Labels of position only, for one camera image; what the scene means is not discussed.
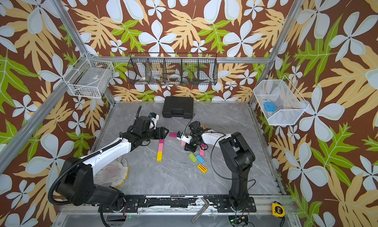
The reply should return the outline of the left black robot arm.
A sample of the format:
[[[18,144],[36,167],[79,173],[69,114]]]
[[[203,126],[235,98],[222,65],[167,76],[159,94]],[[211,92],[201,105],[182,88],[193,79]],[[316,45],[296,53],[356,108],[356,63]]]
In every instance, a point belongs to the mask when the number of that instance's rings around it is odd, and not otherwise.
[[[157,121],[156,114],[137,117],[127,131],[119,133],[109,145],[90,155],[67,159],[48,191],[48,201],[53,205],[98,204],[116,212],[124,209],[124,193],[95,184],[94,176],[117,158],[143,146],[145,141],[165,139],[169,130],[157,127]]]

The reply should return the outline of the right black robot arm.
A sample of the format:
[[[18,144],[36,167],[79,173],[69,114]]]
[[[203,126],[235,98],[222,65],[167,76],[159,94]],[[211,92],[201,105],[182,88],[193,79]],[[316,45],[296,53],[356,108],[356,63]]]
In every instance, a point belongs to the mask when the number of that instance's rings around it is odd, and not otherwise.
[[[232,174],[232,177],[228,178],[231,181],[228,197],[217,207],[218,212],[226,212],[227,207],[237,212],[243,210],[256,212],[256,204],[248,188],[249,172],[256,157],[242,134],[215,132],[212,129],[203,128],[198,121],[191,123],[189,128],[189,135],[178,132],[176,136],[178,140],[185,143],[184,150],[194,153],[201,145],[205,145],[206,148],[218,147]]]

